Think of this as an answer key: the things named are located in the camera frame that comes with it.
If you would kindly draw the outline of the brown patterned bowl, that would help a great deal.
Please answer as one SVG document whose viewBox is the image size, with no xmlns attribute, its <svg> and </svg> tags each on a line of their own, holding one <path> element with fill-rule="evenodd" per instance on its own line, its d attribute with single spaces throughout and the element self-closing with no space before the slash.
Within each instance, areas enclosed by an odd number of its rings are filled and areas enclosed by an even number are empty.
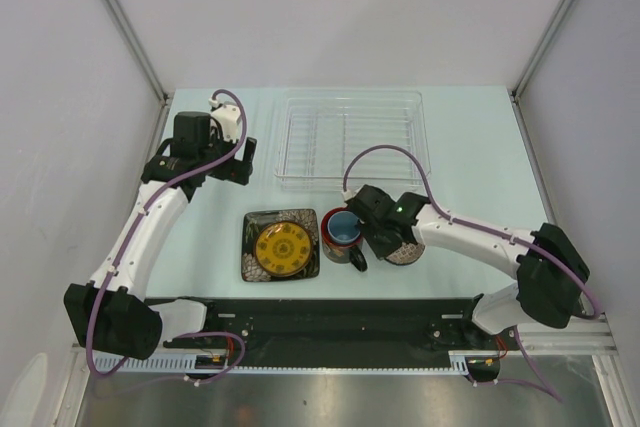
<svg viewBox="0 0 640 427">
<path fill-rule="evenodd" d="M 422 244 L 403 242 L 398 249 L 386 256 L 384 260 L 396 266 L 411 265 L 420 259 L 424 251 L 425 246 Z"/>
</svg>

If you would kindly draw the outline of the light blue cup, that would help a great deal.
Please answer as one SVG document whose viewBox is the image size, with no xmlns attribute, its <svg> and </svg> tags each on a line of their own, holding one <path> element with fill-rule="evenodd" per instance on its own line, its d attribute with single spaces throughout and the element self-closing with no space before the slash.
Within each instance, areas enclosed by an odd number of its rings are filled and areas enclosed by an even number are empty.
<svg viewBox="0 0 640 427">
<path fill-rule="evenodd" d="M 358 223 L 358 217 L 348 210 L 332 213 L 326 223 L 329 239 L 337 245 L 349 245 L 357 242 L 361 236 Z"/>
</svg>

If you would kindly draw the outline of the red black mug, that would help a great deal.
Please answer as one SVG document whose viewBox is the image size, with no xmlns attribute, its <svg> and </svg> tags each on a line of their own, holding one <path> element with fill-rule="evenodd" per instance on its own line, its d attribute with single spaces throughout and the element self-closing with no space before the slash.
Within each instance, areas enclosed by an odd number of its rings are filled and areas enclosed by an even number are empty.
<svg viewBox="0 0 640 427">
<path fill-rule="evenodd" d="M 367 260 L 362 252 L 363 235 L 361 233 L 357 242 L 349 245 L 337 245 L 331 242 L 327 234 L 326 223 L 328 217 L 339 210 L 347 210 L 344 207 L 338 207 L 330 210 L 325 214 L 321 222 L 322 248 L 325 256 L 332 262 L 337 264 L 351 264 L 359 272 L 368 270 Z"/>
</svg>

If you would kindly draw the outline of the clear wire dish rack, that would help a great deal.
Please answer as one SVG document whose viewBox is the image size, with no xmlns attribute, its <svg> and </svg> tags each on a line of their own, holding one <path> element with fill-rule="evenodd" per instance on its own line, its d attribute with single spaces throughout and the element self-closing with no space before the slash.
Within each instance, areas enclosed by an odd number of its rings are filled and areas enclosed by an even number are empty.
<svg viewBox="0 0 640 427">
<path fill-rule="evenodd" d="M 277 103 L 274 176 L 288 190 L 339 191 L 362 151 L 392 145 L 431 165 L 423 97 L 398 89 L 290 89 Z"/>
</svg>

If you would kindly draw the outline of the yellow round patterned plate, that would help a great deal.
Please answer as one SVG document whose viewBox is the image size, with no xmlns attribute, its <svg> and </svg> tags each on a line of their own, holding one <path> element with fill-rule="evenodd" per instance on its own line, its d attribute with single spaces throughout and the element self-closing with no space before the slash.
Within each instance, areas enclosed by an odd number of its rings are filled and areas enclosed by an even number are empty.
<svg viewBox="0 0 640 427">
<path fill-rule="evenodd" d="M 267 225 L 254 243 L 254 258 L 273 277 L 291 277 L 303 270 L 313 253 L 311 234 L 300 224 L 279 221 Z"/>
</svg>

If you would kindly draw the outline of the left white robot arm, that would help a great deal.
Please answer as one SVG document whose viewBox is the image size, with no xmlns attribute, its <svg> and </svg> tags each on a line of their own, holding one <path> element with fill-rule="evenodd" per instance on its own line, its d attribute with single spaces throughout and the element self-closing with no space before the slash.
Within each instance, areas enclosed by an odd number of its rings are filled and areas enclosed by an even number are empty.
<svg viewBox="0 0 640 427">
<path fill-rule="evenodd" d="M 63 297 L 77 342 L 99 351 L 145 360 L 183 334 L 197 345 L 214 344 L 221 323 L 198 301 L 146 304 L 151 270 L 178 218 L 207 178 L 245 185 L 257 142 L 246 134 L 246 115 L 233 103 L 209 112 L 180 112 L 173 134 L 143 169 L 136 202 L 114 247 L 84 284 Z"/>
</svg>

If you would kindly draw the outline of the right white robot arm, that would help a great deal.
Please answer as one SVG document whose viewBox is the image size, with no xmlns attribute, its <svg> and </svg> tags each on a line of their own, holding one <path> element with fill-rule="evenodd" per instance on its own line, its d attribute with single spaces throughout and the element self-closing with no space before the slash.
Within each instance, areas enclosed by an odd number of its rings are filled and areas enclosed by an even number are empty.
<svg viewBox="0 0 640 427">
<path fill-rule="evenodd" d="M 564 329 L 578 313 L 589 270 L 564 231 L 499 228 L 456 217 L 426 196 L 406 192 L 393 199 L 380 188 L 346 190 L 348 211 L 379 259 L 406 245 L 437 247 L 495 268 L 512 284 L 474 302 L 461 323 L 463 340 L 484 348 L 497 334 L 521 323 Z"/>
</svg>

